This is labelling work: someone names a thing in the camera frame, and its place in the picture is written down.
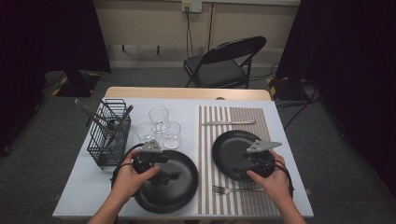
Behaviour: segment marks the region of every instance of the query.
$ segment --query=white tablecloth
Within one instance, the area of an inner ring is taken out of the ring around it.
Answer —
[[[232,101],[232,100],[192,100],[192,99],[144,99],[126,98],[127,105],[133,105],[131,112],[132,126],[128,137],[127,148],[138,144],[135,136],[136,125],[142,121],[149,120],[149,110],[162,105],[169,110],[169,119],[176,120],[182,127],[182,143],[177,148],[178,151],[189,156],[198,165],[198,132],[199,132],[199,106],[224,106],[242,108],[260,108],[265,116],[268,134],[271,140],[282,142],[281,147],[276,148],[276,152],[282,155],[290,171],[295,188],[294,198],[297,208],[304,217],[312,217],[313,211],[305,193],[304,185],[297,170],[294,158],[290,151],[290,146],[283,131],[282,123],[276,110],[274,102],[269,101]],[[110,178],[114,167],[105,167],[101,170],[93,161],[87,151],[90,136],[82,144],[81,151],[76,159],[73,171],[64,188],[64,192],[58,205],[53,212],[55,217],[62,219],[88,219],[93,216],[105,201],[110,192]],[[152,214],[141,208],[134,199],[131,199],[123,206],[119,213],[120,219],[194,219],[194,218],[243,218],[251,217],[233,214],[213,214],[198,212],[198,194],[184,208],[172,214],[158,215]],[[256,217],[279,217],[277,212],[261,214]]]

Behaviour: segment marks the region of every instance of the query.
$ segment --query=knife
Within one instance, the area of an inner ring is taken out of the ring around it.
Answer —
[[[256,120],[245,120],[245,121],[226,121],[226,120],[216,120],[216,121],[209,121],[205,122],[202,125],[207,126],[207,125],[242,125],[242,124],[255,124]]]

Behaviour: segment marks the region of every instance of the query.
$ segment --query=wooden table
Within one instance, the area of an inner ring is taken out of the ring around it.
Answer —
[[[147,88],[147,87],[110,87],[105,97],[118,98],[177,98],[216,100],[271,101],[265,90],[202,89],[202,88]]]
[[[216,100],[219,97],[225,98],[226,100]],[[130,114],[132,127],[128,138],[128,148],[139,143],[134,130],[139,122],[148,119],[149,110],[155,105],[163,105],[168,108],[170,117],[177,120],[183,129],[183,141],[180,147],[177,148],[177,151],[190,157],[196,165],[200,164],[200,155],[202,154],[199,153],[202,150],[198,147],[198,141],[200,141],[198,136],[200,134],[198,133],[200,133],[199,129],[202,129],[198,119],[203,113],[199,113],[198,108],[221,107],[224,109],[252,108],[262,110],[265,116],[265,123],[268,127],[268,136],[271,136],[271,139],[282,142],[282,146],[277,147],[276,152],[284,157],[293,179],[295,188],[293,200],[304,217],[313,216],[312,208],[306,196],[304,185],[292,156],[287,137],[283,131],[276,106],[274,102],[271,101],[271,97],[267,91],[112,87],[107,90],[106,98],[123,99],[127,105],[134,105],[134,110]],[[81,146],[81,150],[66,186],[64,187],[62,197],[53,212],[54,217],[70,220],[89,219],[105,201],[107,194],[110,192],[109,179],[111,178],[114,167],[105,167],[104,170],[101,170],[95,164],[92,156],[87,151],[90,139],[91,136],[88,133]],[[268,211],[271,212],[265,212],[264,215],[239,216],[233,213],[213,213],[213,208],[211,207],[217,206],[217,204],[210,202],[210,200],[213,200],[214,197],[205,197],[205,195],[202,197],[202,195],[204,194],[197,192],[188,205],[171,214],[150,213],[139,206],[135,200],[130,200],[121,209],[119,218],[134,220],[280,218],[280,214],[275,210],[274,205],[265,205],[268,206]],[[202,198],[204,198],[204,200],[208,199],[210,203],[207,204],[209,204],[209,206],[202,207],[199,205],[198,201]]]

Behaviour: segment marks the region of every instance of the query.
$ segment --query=silver fork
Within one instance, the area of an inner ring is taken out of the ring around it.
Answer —
[[[215,193],[218,194],[228,194],[230,192],[235,192],[235,191],[242,191],[242,192],[264,192],[264,189],[262,188],[249,188],[249,189],[228,189],[226,187],[220,187],[220,186],[212,186],[212,190]]]

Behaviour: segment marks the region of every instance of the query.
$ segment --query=plate rim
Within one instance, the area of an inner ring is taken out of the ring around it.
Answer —
[[[219,135],[217,138],[216,138],[216,140],[213,142],[213,145],[212,145],[212,148],[211,148],[211,157],[212,157],[212,160],[213,160],[213,162],[215,163],[215,165],[216,165],[216,167],[221,171],[221,173],[223,174],[223,175],[225,175],[225,176],[227,176],[228,178],[230,178],[231,180],[235,180],[235,181],[240,181],[240,182],[252,182],[253,180],[252,179],[243,179],[243,178],[239,178],[239,179],[235,179],[235,178],[233,178],[233,177],[230,177],[230,176],[228,176],[227,174],[225,174],[225,172],[223,172],[223,168],[221,168],[217,163],[216,163],[216,160],[215,160],[215,158],[214,158],[214,156],[213,156],[213,151],[214,151],[214,145],[216,144],[216,142],[218,141],[218,139],[220,139],[222,136],[224,136],[225,134],[230,134],[230,133],[243,133],[243,134],[248,134],[248,135],[250,135],[251,137],[253,137],[253,138],[256,138],[257,140],[261,140],[260,139],[260,137],[259,136],[257,136],[256,134],[254,134],[254,133],[251,133],[251,132],[248,132],[248,131],[245,131],[245,130],[230,130],[230,131],[227,131],[227,132],[225,132],[225,133],[222,133],[221,135]]]
[[[191,202],[191,200],[194,198],[196,192],[198,191],[198,187],[199,187],[199,172],[198,172],[198,168],[197,168],[195,162],[189,156],[187,156],[186,154],[184,154],[184,153],[182,153],[180,151],[176,151],[176,150],[164,150],[163,152],[179,154],[179,155],[185,157],[187,159],[187,161],[191,162],[191,165],[193,165],[193,167],[194,167],[193,171],[192,170],[191,171],[192,171],[192,173],[196,173],[196,178],[194,178],[195,181],[193,181],[193,182],[196,182],[196,184],[194,186],[194,190],[191,191],[190,198],[188,200],[186,200],[184,203],[182,203],[181,206],[178,209],[176,209],[176,210],[168,210],[168,209],[166,209],[167,207],[164,207],[163,209],[156,209],[156,211],[152,211],[152,210],[150,211],[148,209],[148,207],[144,205],[144,201],[142,199],[140,199],[139,195],[142,194],[141,193],[142,191],[138,190],[136,192],[135,196],[134,196],[134,200],[143,209],[145,209],[148,212],[154,213],[154,214],[169,214],[169,213],[174,213],[174,212],[182,209],[183,207],[185,207],[187,204],[189,204]]]

